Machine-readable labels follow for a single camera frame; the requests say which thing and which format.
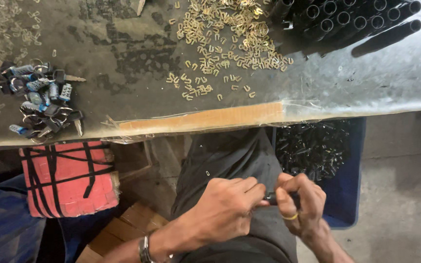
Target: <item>small black component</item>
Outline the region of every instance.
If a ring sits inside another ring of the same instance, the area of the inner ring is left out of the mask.
[[[82,111],[72,111],[68,116],[66,122],[73,122],[77,120],[82,120],[84,118],[84,115],[82,114]]]
[[[58,132],[63,126],[63,124],[56,118],[47,118],[42,121],[51,129],[52,132]]]
[[[46,110],[44,111],[44,114],[45,116],[48,116],[48,117],[55,117],[56,114],[58,114],[59,112],[59,108],[60,107],[58,105],[52,103],[48,106],[48,108],[46,108]]]

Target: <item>black plastic part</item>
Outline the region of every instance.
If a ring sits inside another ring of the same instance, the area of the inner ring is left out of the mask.
[[[336,36],[338,43],[342,43],[345,40],[352,38],[354,35],[363,30],[367,25],[367,20],[363,16],[359,16],[355,19],[350,19],[348,23],[341,32]]]
[[[290,12],[294,0],[278,0],[271,12],[271,19],[275,23],[282,23]]]
[[[42,120],[43,123],[46,124],[47,127],[51,129],[52,132],[58,132],[61,130],[61,127],[63,126],[61,122],[59,122],[56,118],[47,118]]]
[[[334,28],[329,33],[326,34],[324,39],[334,36],[336,33],[342,30],[349,23],[350,23],[350,15],[345,11],[340,12],[338,15],[336,15]]]
[[[56,69],[53,72],[53,78],[56,84],[64,84],[66,82],[66,73],[63,69]]]
[[[84,114],[82,114],[82,111],[72,111],[67,116],[66,122],[73,122],[77,120],[82,120],[84,118]]]
[[[318,17],[319,7],[315,5],[309,6],[300,15],[295,17],[295,26],[305,29]]]
[[[331,17],[337,11],[337,5],[334,1],[326,1],[319,7],[319,15],[316,21],[324,21],[324,19]]]
[[[306,38],[313,39],[314,41],[320,41],[332,30],[333,27],[334,23],[330,19],[324,19],[321,23],[306,29],[303,32],[303,35]]]
[[[381,50],[387,46],[405,39],[407,36],[418,32],[421,29],[421,21],[413,20],[397,27],[394,27],[386,32],[376,35],[366,41],[365,43],[355,47],[352,50],[353,57],[360,57],[368,53]]]
[[[58,114],[59,108],[60,107],[58,105],[52,103],[46,108],[46,110],[43,113],[45,114],[45,116],[54,117],[56,114]]]
[[[0,74],[6,79],[9,79],[9,77],[11,77],[13,74],[11,70],[8,70],[8,69],[14,66],[17,66],[17,65],[13,62],[3,61],[3,63],[0,66]]]
[[[297,207],[297,210],[300,210],[301,204],[300,204],[300,195],[297,192],[290,192],[290,197],[293,199],[293,202],[295,203],[295,206]],[[277,206],[277,196],[275,192],[269,192],[264,197],[264,200],[268,201],[271,206]]]

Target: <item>blue plastic bin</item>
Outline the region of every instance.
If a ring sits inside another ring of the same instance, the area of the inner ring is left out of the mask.
[[[360,160],[365,141],[366,118],[351,118],[349,129],[350,158],[337,170],[336,176],[325,180],[326,193],[323,218],[332,229],[348,229],[358,220],[360,201]],[[275,143],[274,128],[272,143]]]

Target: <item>finger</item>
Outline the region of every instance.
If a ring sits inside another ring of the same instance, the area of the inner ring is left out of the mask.
[[[293,176],[286,173],[280,173],[279,177],[277,177],[277,182],[274,186],[274,191],[276,191],[276,189],[279,188],[285,181],[288,181],[290,179],[293,179]]]
[[[291,218],[297,214],[297,207],[293,199],[283,188],[276,189],[277,206],[283,217]]]
[[[236,185],[239,189],[243,190],[243,193],[246,193],[249,189],[253,188],[256,184],[258,184],[258,180],[254,177],[248,177]]]
[[[250,203],[251,208],[256,206],[264,199],[266,195],[266,186],[262,183],[256,184],[253,188],[246,192],[246,197]]]
[[[270,203],[267,200],[261,200],[259,201],[259,203],[256,204],[256,207],[261,207],[261,206],[270,206]]]
[[[232,184],[237,184],[237,183],[241,182],[242,180],[243,180],[242,178],[235,178],[235,179],[231,179],[230,182]]]
[[[298,192],[300,197],[309,203],[317,199],[316,189],[305,174],[298,174],[292,180],[285,181],[281,188],[287,192]]]

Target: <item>key blade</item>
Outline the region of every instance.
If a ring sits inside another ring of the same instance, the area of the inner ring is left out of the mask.
[[[82,131],[82,125],[80,123],[80,120],[75,120],[74,121],[74,125],[76,126],[76,130],[77,130],[77,135],[79,135],[79,137],[82,137],[82,135],[84,134]]]
[[[66,80],[67,81],[85,81],[85,79],[83,78],[74,77],[72,75],[66,75]]]

